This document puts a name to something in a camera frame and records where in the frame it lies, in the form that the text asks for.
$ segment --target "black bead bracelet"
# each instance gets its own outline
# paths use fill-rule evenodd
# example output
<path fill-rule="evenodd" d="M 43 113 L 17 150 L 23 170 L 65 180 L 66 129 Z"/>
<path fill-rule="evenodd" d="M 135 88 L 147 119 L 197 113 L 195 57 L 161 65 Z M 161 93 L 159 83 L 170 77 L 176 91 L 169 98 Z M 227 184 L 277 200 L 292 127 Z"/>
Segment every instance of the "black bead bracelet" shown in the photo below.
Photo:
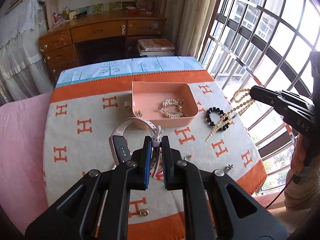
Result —
<path fill-rule="evenodd" d="M 210 126 L 214 127 L 215 123 L 211 120 L 210 114 L 212 112 L 216 112 L 218 114 L 220 114 L 221 116 L 224 115 L 223 110 L 220 110 L 220 108 L 215 108 L 215 107 L 210 107 L 209 110 L 207 110 L 205 117 L 207 118 L 207 122 L 210 124 Z M 229 128 L 229 124 L 225 124 L 224 126 L 222 126 L 218 131 L 225 131 L 226 129 Z"/>

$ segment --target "stack of books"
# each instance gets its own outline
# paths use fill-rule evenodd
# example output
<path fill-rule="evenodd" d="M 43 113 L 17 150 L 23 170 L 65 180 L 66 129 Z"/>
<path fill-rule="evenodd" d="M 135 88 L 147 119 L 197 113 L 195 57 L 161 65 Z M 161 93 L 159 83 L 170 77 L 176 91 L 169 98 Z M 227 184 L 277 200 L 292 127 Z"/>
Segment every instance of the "stack of books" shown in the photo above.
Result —
<path fill-rule="evenodd" d="M 168 57 L 174 56 L 174 46 L 166 39 L 138 40 L 140 56 Z"/>

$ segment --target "watch face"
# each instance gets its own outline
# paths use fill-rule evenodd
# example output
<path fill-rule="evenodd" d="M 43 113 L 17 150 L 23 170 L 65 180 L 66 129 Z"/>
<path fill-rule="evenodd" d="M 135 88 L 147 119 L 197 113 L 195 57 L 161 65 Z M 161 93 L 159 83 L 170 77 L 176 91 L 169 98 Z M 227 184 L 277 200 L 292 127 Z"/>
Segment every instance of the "watch face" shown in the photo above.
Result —
<path fill-rule="evenodd" d="M 123 136 L 113 135 L 112 142 L 119 164 L 131 160 L 128 145 Z"/>

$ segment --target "wooden desk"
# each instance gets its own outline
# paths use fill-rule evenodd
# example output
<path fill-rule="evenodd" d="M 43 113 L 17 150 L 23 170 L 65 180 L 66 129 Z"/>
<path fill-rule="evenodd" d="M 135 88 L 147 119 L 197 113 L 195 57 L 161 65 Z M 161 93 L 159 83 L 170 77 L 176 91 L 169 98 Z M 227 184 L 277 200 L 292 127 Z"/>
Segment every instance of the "wooden desk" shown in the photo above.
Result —
<path fill-rule="evenodd" d="M 138 39 L 161 37 L 164 25 L 165 18 L 144 12 L 129 15 L 127 11 L 104 11 L 54 27 L 39 38 L 39 43 L 49 72 L 57 80 L 63 70 L 88 63 L 81 48 L 84 42 L 120 37 L 125 43 L 125 57 L 131 58 L 137 53 Z"/>

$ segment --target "pink plastic tray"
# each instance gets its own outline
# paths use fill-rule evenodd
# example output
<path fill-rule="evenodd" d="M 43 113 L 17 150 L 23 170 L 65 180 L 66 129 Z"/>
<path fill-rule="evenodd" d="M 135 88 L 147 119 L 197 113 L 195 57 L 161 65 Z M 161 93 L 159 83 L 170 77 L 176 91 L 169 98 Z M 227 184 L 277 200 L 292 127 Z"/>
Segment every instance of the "pink plastic tray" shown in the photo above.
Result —
<path fill-rule="evenodd" d="M 168 118 L 163 111 L 158 108 L 162 106 L 162 101 L 167 99 L 183 100 L 182 111 L 186 117 Z M 198 106 L 193 97 L 190 87 L 185 83 L 161 83 L 161 82 L 132 82 L 132 113 L 140 110 L 142 118 L 148 119 L 155 126 L 178 127 L 187 126 L 198 114 Z M 166 108 L 168 111 L 177 111 L 176 107 Z M 141 122 L 135 125 L 143 130 L 147 126 Z"/>

